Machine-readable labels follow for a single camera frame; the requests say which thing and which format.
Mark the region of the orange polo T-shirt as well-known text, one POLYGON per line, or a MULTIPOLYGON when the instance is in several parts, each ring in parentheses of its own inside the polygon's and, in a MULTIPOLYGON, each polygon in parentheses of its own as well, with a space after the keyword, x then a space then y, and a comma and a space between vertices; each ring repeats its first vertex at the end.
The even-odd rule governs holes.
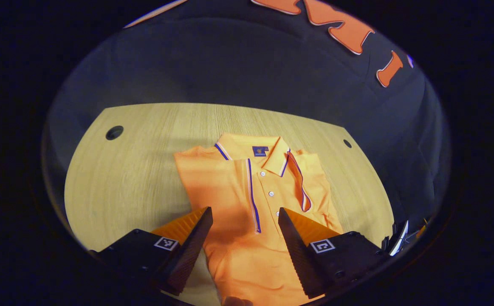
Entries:
POLYGON ((284 207, 342 230, 318 155, 292 150, 282 137, 224 133, 213 147, 193 147, 174 158, 192 209, 212 208, 203 248, 221 300, 236 297, 253 306, 311 302, 278 219, 284 207))

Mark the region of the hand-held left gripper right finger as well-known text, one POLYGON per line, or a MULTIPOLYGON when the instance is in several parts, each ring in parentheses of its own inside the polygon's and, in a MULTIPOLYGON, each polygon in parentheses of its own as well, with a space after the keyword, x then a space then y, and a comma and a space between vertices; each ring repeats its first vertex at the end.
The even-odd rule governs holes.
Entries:
POLYGON ((285 207, 279 210, 278 224, 309 298, 352 290, 390 259, 357 231, 340 234, 285 207))

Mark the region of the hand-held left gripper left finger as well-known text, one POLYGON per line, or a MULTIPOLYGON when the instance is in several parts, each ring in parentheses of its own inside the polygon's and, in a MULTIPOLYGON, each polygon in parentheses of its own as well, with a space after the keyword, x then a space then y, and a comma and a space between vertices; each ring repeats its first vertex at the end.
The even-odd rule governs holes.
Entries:
POLYGON ((134 287, 177 296, 184 290, 212 225, 212 209, 203 207, 153 231, 133 229, 90 254, 134 287))

